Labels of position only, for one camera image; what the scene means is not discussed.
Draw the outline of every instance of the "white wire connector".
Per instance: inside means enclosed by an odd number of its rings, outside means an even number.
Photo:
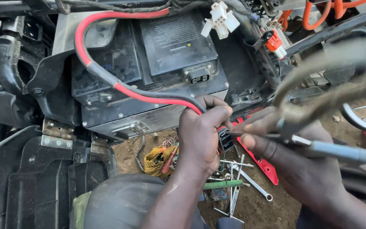
[[[227,12],[227,5],[224,2],[214,3],[211,6],[211,19],[205,19],[206,23],[201,31],[201,35],[207,37],[211,29],[217,31],[218,37],[224,39],[228,37],[229,32],[233,32],[240,22],[235,18],[233,12]]]

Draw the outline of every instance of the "green handle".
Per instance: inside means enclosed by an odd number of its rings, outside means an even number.
[[[204,185],[203,190],[207,189],[215,189],[215,188],[229,188],[236,186],[243,186],[244,183],[242,180],[227,180],[227,181],[219,181],[219,182],[210,182]]]

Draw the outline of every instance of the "yellow cloth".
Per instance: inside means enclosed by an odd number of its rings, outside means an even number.
[[[168,175],[170,175],[173,172],[173,169],[169,169],[166,174],[161,174],[161,170],[163,168],[163,165],[168,161],[169,156],[172,154],[175,147],[178,147],[179,145],[175,145],[169,148],[164,147],[155,147],[153,148],[150,153],[148,153],[145,156],[144,159],[144,170],[145,174],[152,175],[152,176],[160,176],[162,175],[163,178],[166,178]],[[158,155],[162,153],[163,161],[158,162],[158,164],[155,164],[155,160],[158,157]]]

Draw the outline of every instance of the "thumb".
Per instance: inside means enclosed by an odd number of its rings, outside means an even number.
[[[256,135],[243,134],[241,142],[252,153],[261,156],[282,172],[300,168],[308,164],[308,159],[295,151],[267,138]]]
[[[229,106],[216,106],[200,116],[215,128],[219,128],[223,122],[230,118],[233,110]]]

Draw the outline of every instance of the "black connector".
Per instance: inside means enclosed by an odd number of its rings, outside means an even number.
[[[233,138],[231,134],[226,133],[227,131],[229,131],[227,127],[223,127],[217,131],[220,153],[226,153],[234,146]]]

